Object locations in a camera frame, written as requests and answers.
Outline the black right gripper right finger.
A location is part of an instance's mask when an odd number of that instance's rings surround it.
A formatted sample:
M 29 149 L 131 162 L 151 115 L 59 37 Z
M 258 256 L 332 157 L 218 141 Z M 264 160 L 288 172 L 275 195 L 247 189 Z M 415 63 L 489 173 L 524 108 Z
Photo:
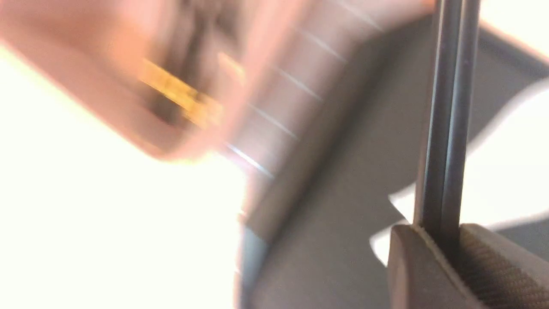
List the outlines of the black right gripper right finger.
M 546 309 L 549 264 L 478 224 L 459 228 L 457 272 L 489 309 Z

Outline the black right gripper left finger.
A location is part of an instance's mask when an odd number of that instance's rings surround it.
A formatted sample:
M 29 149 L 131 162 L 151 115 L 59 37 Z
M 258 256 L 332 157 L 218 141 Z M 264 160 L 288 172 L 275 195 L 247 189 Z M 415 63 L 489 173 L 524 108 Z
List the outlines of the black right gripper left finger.
M 390 234 L 391 309 L 485 308 L 425 231 L 399 224 Z

